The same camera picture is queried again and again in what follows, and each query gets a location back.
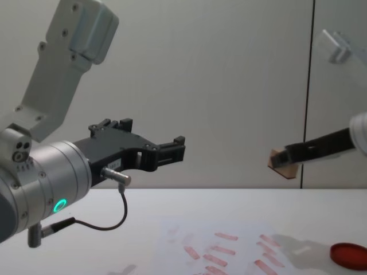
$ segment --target bolt hole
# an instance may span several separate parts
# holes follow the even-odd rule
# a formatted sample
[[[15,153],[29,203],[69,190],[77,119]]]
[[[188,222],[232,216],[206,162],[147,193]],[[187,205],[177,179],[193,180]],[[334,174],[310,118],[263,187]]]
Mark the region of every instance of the bolt hole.
[[[78,5],[77,4],[74,4],[72,7],[71,7],[71,10],[72,11],[77,11],[78,10]]]
[[[61,35],[63,37],[66,37],[66,36],[68,36],[68,33],[69,33],[68,29],[63,29],[63,32],[61,33]]]
[[[46,44],[44,42],[40,43],[40,50],[44,50],[46,47]]]

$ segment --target screw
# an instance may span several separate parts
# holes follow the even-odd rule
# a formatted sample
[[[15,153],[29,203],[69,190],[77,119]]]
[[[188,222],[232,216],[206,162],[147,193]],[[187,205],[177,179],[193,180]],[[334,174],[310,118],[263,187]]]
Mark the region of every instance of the screw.
[[[15,153],[13,154],[13,161],[14,161],[14,162],[20,162],[20,161],[22,161],[22,159],[23,159],[23,154],[22,154],[22,153],[20,153],[20,152],[15,152]]]
[[[45,42],[40,42],[40,50],[44,50],[46,48]]]
[[[77,4],[74,4],[72,7],[71,7],[71,10],[72,11],[77,11],[78,10],[78,5]]]
[[[63,32],[61,33],[61,35],[63,37],[66,37],[66,36],[68,36],[68,33],[69,33],[68,29],[63,29]]]

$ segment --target white wall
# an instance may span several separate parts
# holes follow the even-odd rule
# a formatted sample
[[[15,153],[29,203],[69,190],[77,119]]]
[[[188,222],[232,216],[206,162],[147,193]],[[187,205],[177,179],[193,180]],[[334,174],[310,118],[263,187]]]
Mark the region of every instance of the white wall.
[[[346,34],[367,47],[366,0],[317,0],[314,37],[323,29]],[[328,64],[314,49],[311,64],[307,139],[349,126],[352,116],[367,111],[367,89],[343,66]],[[304,188],[366,188],[367,158],[358,152],[304,167]]]
[[[107,59],[83,76],[64,125],[45,142],[131,117],[133,131],[153,142],[187,142],[183,163],[129,171],[134,187],[299,188],[267,159],[303,137],[312,0],[106,4],[120,18]],[[20,102],[56,6],[1,4],[1,114]]]

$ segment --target white robot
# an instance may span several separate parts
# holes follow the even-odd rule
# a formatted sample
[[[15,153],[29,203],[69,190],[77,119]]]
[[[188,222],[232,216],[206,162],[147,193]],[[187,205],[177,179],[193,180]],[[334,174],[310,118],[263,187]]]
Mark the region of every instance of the white robot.
[[[97,230],[120,226],[127,215],[127,169],[155,171],[184,158],[185,138],[156,145],[131,133],[132,120],[103,120],[90,125],[90,137],[32,150],[64,121],[81,76],[100,64],[119,24],[99,0],[61,0],[22,103],[0,118],[0,243],[29,229],[29,246],[73,223]],[[40,221],[83,198],[104,181],[119,182],[125,215],[112,227],[74,218],[41,228]]]

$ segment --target table surface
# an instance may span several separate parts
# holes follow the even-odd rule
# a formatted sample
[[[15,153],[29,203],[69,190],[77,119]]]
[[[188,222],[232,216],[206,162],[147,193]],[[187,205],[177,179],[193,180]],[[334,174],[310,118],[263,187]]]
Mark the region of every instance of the table surface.
[[[330,246],[367,246],[367,190],[178,189],[127,190],[128,219],[114,231],[73,225],[29,249],[26,232],[0,245],[4,275],[149,275],[159,220],[164,218],[264,222],[289,252],[297,274],[367,274],[334,264]],[[43,221],[76,217],[109,226],[122,216],[116,190],[91,190],[81,201]]]

